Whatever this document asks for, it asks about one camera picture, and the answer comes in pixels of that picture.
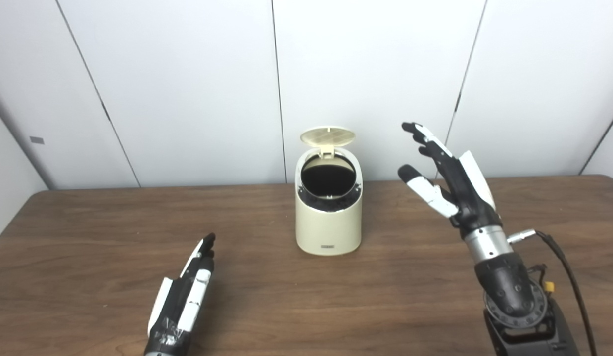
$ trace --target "trash can lid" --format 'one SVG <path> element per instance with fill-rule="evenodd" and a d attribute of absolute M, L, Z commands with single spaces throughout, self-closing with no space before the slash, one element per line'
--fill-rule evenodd
<path fill-rule="evenodd" d="M 354 132 L 336 126 L 322 126 L 302 133 L 300 139 L 312 147 L 345 146 L 354 140 Z"/>

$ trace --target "small gray sticker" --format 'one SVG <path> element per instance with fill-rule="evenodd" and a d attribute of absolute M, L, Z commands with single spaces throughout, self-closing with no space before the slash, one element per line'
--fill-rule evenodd
<path fill-rule="evenodd" d="M 45 140 L 42 137 L 30 136 L 31 143 L 45 144 Z"/>

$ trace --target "white wall panel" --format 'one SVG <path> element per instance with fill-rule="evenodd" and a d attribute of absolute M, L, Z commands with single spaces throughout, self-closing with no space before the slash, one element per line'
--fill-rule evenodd
<path fill-rule="evenodd" d="M 61 0 L 142 186 L 284 182 L 269 0 Z"/>
<path fill-rule="evenodd" d="M 613 119 L 613 0 L 489 0 L 447 145 L 486 176 L 578 174 Z"/>
<path fill-rule="evenodd" d="M 613 125 L 594 152 L 583 174 L 604 174 L 613 178 Z"/>
<path fill-rule="evenodd" d="M 53 0 L 0 0 L 0 115 L 52 188 L 137 186 Z"/>
<path fill-rule="evenodd" d="M 47 187 L 0 119 L 0 233 L 35 192 Z"/>
<path fill-rule="evenodd" d="M 314 126 L 347 127 L 366 180 L 410 163 L 433 176 L 401 129 L 445 139 L 484 1 L 277 0 L 273 3 L 288 179 Z"/>

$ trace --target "trash can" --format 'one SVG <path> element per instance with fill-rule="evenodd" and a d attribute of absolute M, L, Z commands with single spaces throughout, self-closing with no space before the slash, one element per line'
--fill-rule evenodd
<path fill-rule="evenodd" d="M 361 167 L 350 151 L 340 148 L 354 138 L 352 131 L 332 126 L 300 136 L 313 147 L 295 170 L 295 237 L 305 252 L 342 255 L 361 243 Z"/>

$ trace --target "robotic hand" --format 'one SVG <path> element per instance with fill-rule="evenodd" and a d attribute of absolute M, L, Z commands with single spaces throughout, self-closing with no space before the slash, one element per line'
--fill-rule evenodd
<path fill-rule="evenodd" d="M 214 272 L 214 234 L 207 235 L 192 251 L 174 281 L 164 278 L 148 322 L 145 356 L 186 356 L 191 332 Z"/>
<path fill-rule="evenodd" d="M 399 177 L 460 230 L 484 289 L 485 322 L 499 356 L 578 356 L 566 320 L 555 301 L 530 279 L 511 244 L 535 234 L 534 230 L 506 237 L 489 186 L 470 151 L 460 158 L 451 154 L 427 128 L 404 123 L 421 144 L 419 152 L 432 158 L 449 191 L 422 176 L 410 165 Z"/>

